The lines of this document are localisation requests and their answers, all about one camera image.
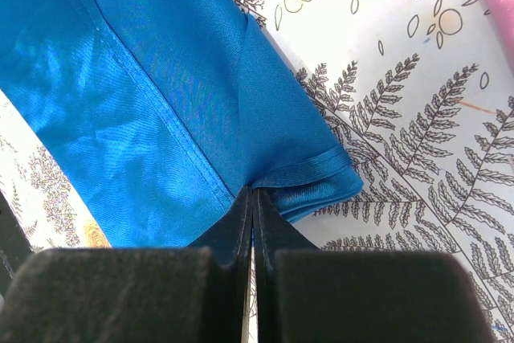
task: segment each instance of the blue mark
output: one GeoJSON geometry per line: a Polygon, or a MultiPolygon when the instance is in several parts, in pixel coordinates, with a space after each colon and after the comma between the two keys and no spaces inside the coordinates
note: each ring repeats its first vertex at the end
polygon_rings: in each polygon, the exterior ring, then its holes
{"type": "Polygon", "coordinates": [[[501,332],[508,331],[505,327],[500,327],[499,325],[493,325],[492,328],[495,329],[496,331],[501,331],[501,332]]]}

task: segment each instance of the dark floor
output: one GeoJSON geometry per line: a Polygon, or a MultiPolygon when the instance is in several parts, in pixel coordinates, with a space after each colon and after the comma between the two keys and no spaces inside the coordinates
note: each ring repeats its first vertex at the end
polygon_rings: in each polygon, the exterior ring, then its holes
{"type": "Polygon", "coordinates": [[[29,244],[0,193],[0,296],[5,295],[14,273],[30,254],[29,244]]]}

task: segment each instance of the floral pattern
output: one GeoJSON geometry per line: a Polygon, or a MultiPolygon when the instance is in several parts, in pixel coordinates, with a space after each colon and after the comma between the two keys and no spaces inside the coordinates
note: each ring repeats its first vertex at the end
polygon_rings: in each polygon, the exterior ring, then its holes
{"type": "MultiPolygon", "coordinates": [[[[365,182],[296,228],[330,251],[452,254],[496,339],[514,339],[513,79],[483,0],[235,2],[279,45],[365,182]]],[[[0,190],[33,249],[108,247],[3,94],[0,128],[0,190]]],[[[256,341],[253,271],[247,312],[256,341]]]]}

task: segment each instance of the blue fabric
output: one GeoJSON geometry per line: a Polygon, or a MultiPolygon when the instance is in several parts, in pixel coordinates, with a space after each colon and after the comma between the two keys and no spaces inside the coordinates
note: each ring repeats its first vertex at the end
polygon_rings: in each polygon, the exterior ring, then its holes
{"type": "Polygon", "coordinates": [[[181,247],[245,185],[294,221],[348,155],[231,0],[0,0],[0,88],[114,247],[181,247]]]}

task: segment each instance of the orange stain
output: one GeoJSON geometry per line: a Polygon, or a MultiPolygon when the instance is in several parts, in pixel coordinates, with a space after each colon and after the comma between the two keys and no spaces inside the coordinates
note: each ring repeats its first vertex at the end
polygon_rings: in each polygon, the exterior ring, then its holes
{"type": "Polygon", "coordinates": [[[473,104],[469,104],[468,102],[464,102],[463,100],[461,100],[459,103],[463,104],[464,106],[468,106],[469,108],[473,108],[474,110],[478,110],[480,112],[488,112],[489,114],[496,114],[496,112],[492,112],[491,110],[487,110],[486,108],[480,108],[473,104]]]}

